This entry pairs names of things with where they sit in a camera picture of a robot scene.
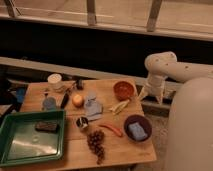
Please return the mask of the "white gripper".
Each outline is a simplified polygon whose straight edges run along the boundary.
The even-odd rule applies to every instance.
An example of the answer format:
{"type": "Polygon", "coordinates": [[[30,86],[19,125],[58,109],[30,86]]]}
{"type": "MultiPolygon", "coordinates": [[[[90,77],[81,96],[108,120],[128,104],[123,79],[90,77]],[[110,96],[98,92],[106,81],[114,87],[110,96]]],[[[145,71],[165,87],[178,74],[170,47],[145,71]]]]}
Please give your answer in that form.
{"type": "Polygon", "coordinates": [[[143,100],[149,94],[156,96],[157,102],[162,104],[165,79],[165,76],[149,74],[145,83],[145,87],[141,89],[141,92],[138,95],[139,100],[143,100]]]}

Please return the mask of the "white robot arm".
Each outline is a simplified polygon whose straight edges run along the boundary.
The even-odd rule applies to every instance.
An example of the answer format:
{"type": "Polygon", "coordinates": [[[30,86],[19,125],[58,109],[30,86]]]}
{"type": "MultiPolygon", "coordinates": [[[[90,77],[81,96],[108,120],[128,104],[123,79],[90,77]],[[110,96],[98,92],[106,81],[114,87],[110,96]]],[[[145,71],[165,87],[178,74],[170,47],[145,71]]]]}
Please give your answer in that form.
{"type": "Polygon", "coordinates": [[[165,80],[182,83],[169,112],[165,171],[213,171],[213,65],[179,62],[173,52],[146,57],[139,98],[163,100],[165,80]]]}

